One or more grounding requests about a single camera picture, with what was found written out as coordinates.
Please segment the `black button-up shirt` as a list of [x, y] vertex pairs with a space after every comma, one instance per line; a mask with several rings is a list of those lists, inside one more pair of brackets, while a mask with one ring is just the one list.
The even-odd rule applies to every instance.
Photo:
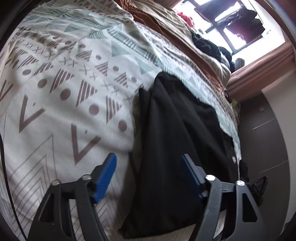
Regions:
[[224, 182], [238, 178], [234, 142], [215, 109], [199, 101], [175, 76], [159, 73], [152, 89], [139, 91], [142, 158], [130, 211], [119, 232], [143, 238], [196, 224], [205, 204], [189, 182], [182, 159]]

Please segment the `dark crumpled clothes pile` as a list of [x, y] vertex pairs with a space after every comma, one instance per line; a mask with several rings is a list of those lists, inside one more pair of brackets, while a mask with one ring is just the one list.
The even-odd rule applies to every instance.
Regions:
[[199, 50], [221, 62], [221, 52], [217, 45], [207, 39], [204, 39], [201, 35], [193, 31], [191, 32], [191, 35], [194, 45]]

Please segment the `right pink curtain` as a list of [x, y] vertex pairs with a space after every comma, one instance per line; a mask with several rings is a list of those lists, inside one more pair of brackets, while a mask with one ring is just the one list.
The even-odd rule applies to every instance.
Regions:
[[295, 69], [295, 49], [285, 42], [256, 61], [231, 74], [227, 83], [228, 95], [242, 102]]

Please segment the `patterned white geometric blanket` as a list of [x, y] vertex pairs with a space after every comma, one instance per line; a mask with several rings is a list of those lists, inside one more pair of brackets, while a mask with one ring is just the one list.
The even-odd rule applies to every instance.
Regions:
[[111, 240], [132, 202], [140, 152], [138, 91], [165, 71], [212, 106], [241, 160], [223, 91], [166, 37], [115, 1], [50, 1], [22, 18], [1, 51], [1, 214], [20, 240], [53, 180], [74, 181], [110, 152], [117, 167], [96, 211]]

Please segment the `dark pillow by window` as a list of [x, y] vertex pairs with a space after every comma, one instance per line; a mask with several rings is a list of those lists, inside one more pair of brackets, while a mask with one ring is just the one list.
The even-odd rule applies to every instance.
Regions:
[[232, 54], [226, 48], [219, 47], [219, 50], [221, 54], [221, 62], [229, 68], [231, 73], [245, 66], [244, 59], [237, 58], [235, 61], [232, 61]]

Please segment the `red garment by window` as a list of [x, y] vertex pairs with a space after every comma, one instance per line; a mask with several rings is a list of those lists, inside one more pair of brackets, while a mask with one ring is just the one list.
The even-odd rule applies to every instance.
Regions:
[[190, 16], [185, 15], [183, 12], [179, 12], [177, 13], [178, 16], [180, 16], [187, 24], [190, 28], [194, 28], [194, 21]]

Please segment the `hanging dark jacket right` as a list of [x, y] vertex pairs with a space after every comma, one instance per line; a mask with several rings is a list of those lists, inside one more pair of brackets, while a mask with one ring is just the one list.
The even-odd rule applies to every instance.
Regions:
[[248, 44], [265, 31], [263, 23], [256, 16], [257, 12], [241, 8], [231, 15], [231, 21], [226, 28], [232, 34], [240, 36]]

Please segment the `hanging dark jacket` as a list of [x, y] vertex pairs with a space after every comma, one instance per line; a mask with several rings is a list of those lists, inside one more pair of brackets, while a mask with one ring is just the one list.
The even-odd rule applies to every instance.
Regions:
[[214, 19], [221, 13], [234, 6], [236, 0], [212, 0], [196, 8], [198, 13], [207, 19]]
[[231, 21], [226, 28], [232, 34], [240, 36], [248, 44], [265, 31], [263, 23], [256, 16], [257, 12], [241, 8], [231, 15]]

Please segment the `beige brown duvet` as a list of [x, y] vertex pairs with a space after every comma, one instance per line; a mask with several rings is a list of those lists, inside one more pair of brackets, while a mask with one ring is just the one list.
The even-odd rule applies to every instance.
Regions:
[[188, 56], [219, 91], [225, 90], [230, 71], [214, 57], [199, 50], [192, 40], [190, 27], [173, 10], [154, 1], [116, 1], [134, 20], [166, 37]]

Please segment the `hanging dark jacket left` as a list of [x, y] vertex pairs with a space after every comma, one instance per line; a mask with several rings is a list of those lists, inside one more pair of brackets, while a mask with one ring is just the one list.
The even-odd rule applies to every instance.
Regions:
[[234, 6], [236, 0], [212, 0], [196, 8], [198, 13], [207, 19], [214, 19], [221, 13]]

